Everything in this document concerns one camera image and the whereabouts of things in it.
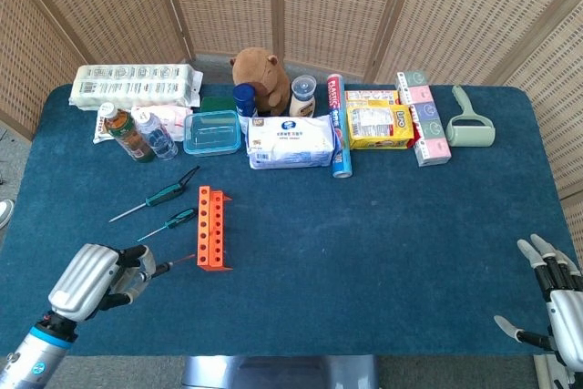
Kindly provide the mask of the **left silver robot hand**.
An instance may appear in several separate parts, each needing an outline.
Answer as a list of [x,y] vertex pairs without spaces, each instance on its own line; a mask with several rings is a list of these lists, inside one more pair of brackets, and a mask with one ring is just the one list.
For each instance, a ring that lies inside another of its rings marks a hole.
[[85,244],[49,293],[51,310],[70,321],[83,322],[98,311],[133,303],[155,271],[154,255],[145,245],[115,250]]

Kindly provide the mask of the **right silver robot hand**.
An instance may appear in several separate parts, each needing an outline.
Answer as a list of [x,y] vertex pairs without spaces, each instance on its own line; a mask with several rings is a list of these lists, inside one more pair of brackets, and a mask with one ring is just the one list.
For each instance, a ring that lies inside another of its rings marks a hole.
[[552,352],[569,370],[582,371],[582,271],[563,251],[535,233],[517,247],[537,278],[550,322],[548,334],[518,328],[496,315],[496,325],[518,343]]

